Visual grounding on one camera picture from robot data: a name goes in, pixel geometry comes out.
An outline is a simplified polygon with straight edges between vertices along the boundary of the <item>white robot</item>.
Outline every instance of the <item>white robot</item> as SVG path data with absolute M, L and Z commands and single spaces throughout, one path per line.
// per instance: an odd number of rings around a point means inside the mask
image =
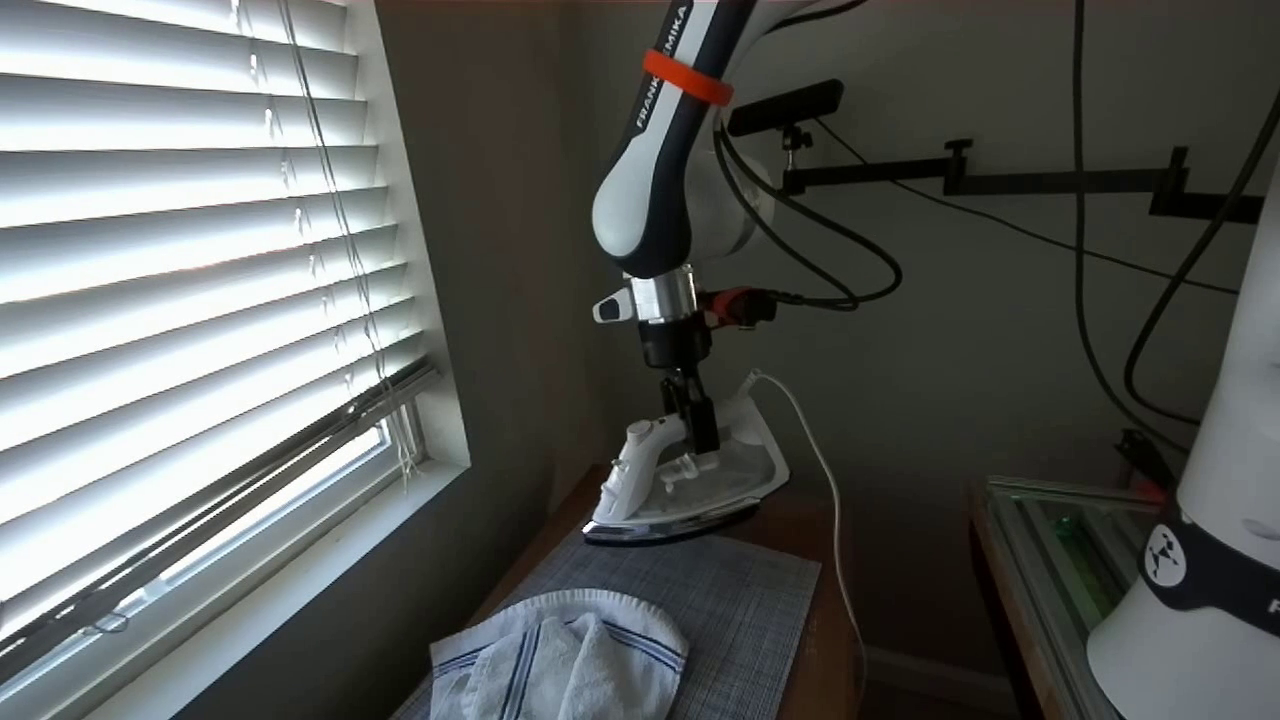
M 725 255 L 742 216 L 687 179 L 702 122 L 726 100 L 731 59 L 820 0 L 676 0 L 622 153 L 593 207 L 600 248 L 628 287 L 594 319 L 635 319 L 662 374 L 669 418 L 628 429 L 587 541 L 644 546 L 700 531 L 788 481 L 784 456 L 741 393 L 700 383 L 712 347 L 693 260 Z M 695 211 L 726 223 L 695 238 Z M 1155 525 L 1140 586 L 1088 643 L 1106 701 L 1133 720 L 1280 717 L 1280 174 L 1263 205 L 1219 389 L 1180 485 L 1180 517 Z

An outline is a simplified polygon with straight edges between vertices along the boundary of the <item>window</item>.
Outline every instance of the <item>window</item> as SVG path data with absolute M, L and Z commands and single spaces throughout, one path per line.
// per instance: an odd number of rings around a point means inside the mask
M 436 356 L 370 0 L 0 3 L 0 704 L 412 481 Z

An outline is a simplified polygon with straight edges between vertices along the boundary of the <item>orange band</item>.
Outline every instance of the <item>orange band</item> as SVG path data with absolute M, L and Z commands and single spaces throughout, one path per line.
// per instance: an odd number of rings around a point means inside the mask
M 662 86 L 676 86 L 683 87 L 683 97 L 693 100 L 702 100 L 702 104 L 726 104 L 731 100 L 731 87 L 720 86 L 714 78 L 702 78 L 687 66 L 678 66 L 676 55 L 662 55 L 662 52 L 644 52 L 644 71 L 662 81 Z

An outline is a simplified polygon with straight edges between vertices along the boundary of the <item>window frame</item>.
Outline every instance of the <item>window frame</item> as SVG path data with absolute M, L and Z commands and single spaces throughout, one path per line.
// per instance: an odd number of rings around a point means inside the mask
M 174 717 L 470 465 L 376 0 L 345 0 L 345 9 L 436 382 L 379 423 L 386 448 L 338 469 L 289 511 L 216 554 L 182 586 L 55 649 L 0 688 L 2 714 Z

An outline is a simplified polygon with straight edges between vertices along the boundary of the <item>cable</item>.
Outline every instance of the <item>cable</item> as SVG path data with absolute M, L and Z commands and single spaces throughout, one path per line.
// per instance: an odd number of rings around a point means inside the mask
M 1170 409 L 1152 405 L 1152 401 L 1136 389 L 1136 366 L 1145 359 L 1147 341 L 1152 341 L 1152 333 L 1158 330 L 1170 296 L 1174 296 L 1180 285 L 1193 275 L 1193 267 L 1196 267 L 1199 255 L 1213 248 L 1215 233 L 1228 223 L 1231 207 L 1239 205 L 1239 197 L 1245 197 L 1256 163 L 1263 162 L 1263 153 L 1266 153 L 1266 146 L 1272 146 L 1272 137 L 1274 137 L 1274 124 L 1280 124 L 1280 92 L 1272 97 L 1266 122 L 1263 122 L 1263 128 L 1256 131 L 1256 139 L 1253 139 L 1253 147 L 1248 147 L 1248 158 L 1245 158 L 1245 163 L 1239 163 L 1239 174 L 1234 174 L 1234 179 L 1231 179 L 1228 201 L 1219 205 L 1219 211 L 1213 216 L 1213 223 L 1199 233 L 1196 248 L 1184 255 L 1184 264 L 1170 271 L 1170 279 L 1164 285 L 1158 300 L 1152 305 L 1145 330 L 1136 333 L 1136 341 L 1133 341 L 1133 347 L 1129 347 L 1129 359 L 1123 359 L 1123 393 L 1129 393 L 1140 409 L 1147 409 L 1147 413 L 1155 413 L 1155 418 L 1169 418 L 1169 422 L 1180 422 L 1180 423 L 1199 423 L 1199 422 L 1187 418 L 1187 413 L 1170 413 Z
M 837 9 L 820 9 L 820 14 L 788 18 L 788 20 L 770 25 L 769 32 L 784 32 L 784 27 L 795 27 L 795 25 L 810 25 L 810 20 L 843 18 L 843 14 L 858 9 L 858 3 L 862 3 L 862 0 L 846 0 L 846 3 L 837 3 Z
M 748 374 L 742 389 L 751 393 L 757 383 L 770 383 L 770 389 L 790 405 L 790 413 L 795 413 L 795 422 L 799 422 L 799 431 L 804 431 L 815 465 L 825 469 L 825 481 L 829 481 L 829 493 L 832 493 L 832 563 L 837 563 L 837 594 L 841 594 L 841 605 L 843 605 L 843 618 L 846 618 L 846 632 L 852 632 L 852 643 L 857 643 L 857 704 L 862 704 L 862 698 L 867 698 L 867 636 L 862 636 L 862 624 L 858 624 L 857 612 L 852 612 L 852 597 L 846 597 L 846 580 L 843 580 L 843 496 L 841 496 L 837 471 L 832 471 L 825 448 L 815 446 L 815 435 L 810 435 L 810 429 L 806 429 L 806 418 L 804 418 L 795 393 L 790 393 L 784 382 L 777 382 L 777 378 L 769 378 L 769 374 L 759 374 L 759 370 Z
M 737 197 L 737 205 L 751 216 L 751 223 L 784 253 L 790 255 L 799 267 L 806 267 L 810 275 L 820 275 L 825 285 L 832 285 L 841 296 L 837 300 L 806 300 L 806 296 L 790 296 L 790 294 L 777 294 L 777 300 L 788 300 L 788 305 L 806 305 L 806 308 L 832 308 L 832 313 L 857 313 L 858 308 L 858 296 L 832 271 L 825 271 L 820 264 L 810 264 L 804 253 L 795 253 L 757 207 L 751 201 L 742 197 L 742 189 L 737 186 L 737 178 L 726 174 L 726 162 L 725 162 L 725 137 L 714 131 L 714 163 L 720 163 L 720 178 L 726 186 L 726 193 Z
M 815 122 L 815 128 L 825 128 L 852 162 L 873 163 L 873 162 L 867 162 L 858 147 L 852 147 L 852 139 L 841 137 L 829 122 Z M 999 230 L 1009 230 L 1009 233 L 1015 233 L 1015 238 L 1026 238 L 1026 241 L 1035 241 L 1035 244 L 1049 244 L 1049 248 L 1061 248 L 1061 253 L 1075 253 L 1068 241 L 1043 238 L 1043 233 L 1035 233 L 1035 230 L 1026 230 L 1026 223 L 1009 220 L 1009 216 L 978 211 L 978 207 L 968 207 L 968 205 L 930 197 L 930 193 L 923 193 L 923 189 L 914 189 L 914 186 L 905 186 L 905 179 L 888 179 L 888 186 L 899 189 L 899 193 L 908 193 L 908 197 L 914 197 L 914 201 L 923 201 L 923 205 L 940 205 L 940 207 L 947 207 L 947 211 L 999 223 Z M 1123 260 L 1123 255 L 1106 255 L 1106 253 L 1088 253 L 1088 255 L 1100 260 L 1100 264 L 1115 264 L 1115 267 L 1140 271 L 1140 275 L 1170 279 L 1170 271 L 1158 271 L 1158 267 L 1147 267 L 1147 264 L 1136 264 L 1136 260 Z M 1234 296 L 1234 287 L 1223 287 L 1223 285 L 1203 285 L 1203 279 L 1184 279 L 1184 285 L 1187 285 L 1187 287 L 1215 294 L 1215 296 Z
M 882 296 L 892 296 L 892 294 L 905 285 L 905 267 L 899 267 L 897 255 L 882 253 L 874 241 L 867 241 L 867 238 L 837 223 L 832 216 L 825 216 L 825 211 L 815 211 L 815 207 L 806 207 L 806 205 L 777 193 L 777 189 L 737 153 L 737 146 L 726 139 L 725 124 L 714 128 L 714 147 L 720 147 L 720 146 L 725 146 L 725 153 L 731 158 L 731 163 L 737 163 L 759 193 L 769 193 L 770 201 L 779 201 L 779 205 L 790 207 L 795 216 L 804 216 L 804 220 L 837 233 L 841 241 L 873 253 L 873 255 L 888 267 L 888 285 L 874 287 L 874 294 L 862 294 L 858 300 L 882 300 Z
M 1103 389 L 1103 397 L 1123 413 L 1136 429 L 1145 429 L 1152 441 L 1187 454 L 1180 441 L 1152 429 L 1145 418 L 1136 418 L 1123 397 L 1111 389 L 1093 335 L 1088 335 L 1088 287 L 1082 287 L 1082 253 L 1088 253 L 1088 197 L 1082 197 L 1082 0 L 1075 0 L 1071 14 L 1071 174 L 1075 174 L 1075 264 L 1071 264 L 1071 308 L 1075 308 L 1075 335 L 1088 359 L 1093 382 Z

